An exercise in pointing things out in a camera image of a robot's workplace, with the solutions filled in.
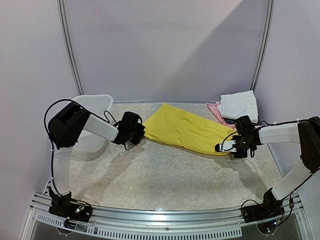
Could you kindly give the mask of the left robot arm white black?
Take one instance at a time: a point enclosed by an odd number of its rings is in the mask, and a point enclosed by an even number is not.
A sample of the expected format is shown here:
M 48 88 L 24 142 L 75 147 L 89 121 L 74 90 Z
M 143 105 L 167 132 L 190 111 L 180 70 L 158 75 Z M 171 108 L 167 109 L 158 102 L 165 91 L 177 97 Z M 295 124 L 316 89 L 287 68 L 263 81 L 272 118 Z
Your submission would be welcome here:
M 69 99 L 49 122 L 47 112 L 43 122 L 51 144 L 51 185 L 50 197 L 55 202 L 55 209 L 63 216 L 74 213 L 74 205 L 66 200 L 71 198 L 69 172 L 70 157 L 73 147 L 78 142 L 82 131 L 99 136 L 116 145 L 136 146 L 145 134 L 142 118 L 127 111 L 122 119 L 114 124 L 89 111 L 78 102 Z

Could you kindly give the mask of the yellow garment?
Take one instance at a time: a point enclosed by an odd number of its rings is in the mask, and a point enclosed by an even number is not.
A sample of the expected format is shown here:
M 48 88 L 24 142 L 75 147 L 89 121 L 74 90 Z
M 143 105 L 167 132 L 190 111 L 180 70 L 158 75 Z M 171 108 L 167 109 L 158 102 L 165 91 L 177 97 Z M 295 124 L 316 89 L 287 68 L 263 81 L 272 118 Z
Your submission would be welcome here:
M 163 103 L 143 124 L 144 136 L 152 141 L 181 147 L 206 155 L 224 156 L 215 151 L 233 128 Z

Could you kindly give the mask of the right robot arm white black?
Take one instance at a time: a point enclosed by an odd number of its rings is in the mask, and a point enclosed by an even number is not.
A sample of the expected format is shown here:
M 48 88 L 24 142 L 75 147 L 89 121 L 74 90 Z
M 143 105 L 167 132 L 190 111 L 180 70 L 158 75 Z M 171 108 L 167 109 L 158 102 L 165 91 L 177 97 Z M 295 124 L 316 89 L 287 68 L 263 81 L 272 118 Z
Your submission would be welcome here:
M 222 150 L 231 152 L 235 158 L 254 155 L 258 147 L 284 147 L 282 156 L 291 160 L 291 170 L 263 195 L 258 213 L 262 218 L 269 218 L 282 210 L 283 200 L 301 187 L 320 168 L 320 118 L 256 127 L 248 116 L 240 117 L 235 122 L 237 134 L 232 137 Z

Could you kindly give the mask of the white t-shirt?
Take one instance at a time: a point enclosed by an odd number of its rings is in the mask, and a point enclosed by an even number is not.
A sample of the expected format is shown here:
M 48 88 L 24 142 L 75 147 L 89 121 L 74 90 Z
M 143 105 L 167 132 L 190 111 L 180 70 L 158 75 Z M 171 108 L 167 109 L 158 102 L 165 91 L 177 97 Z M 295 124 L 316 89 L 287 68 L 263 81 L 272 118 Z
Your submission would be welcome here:
M 257 100 L 252 90 L 221 95 L 218 110 L 223 118 L 231 120 L 248 116 L 256 124 L 259 118 Z

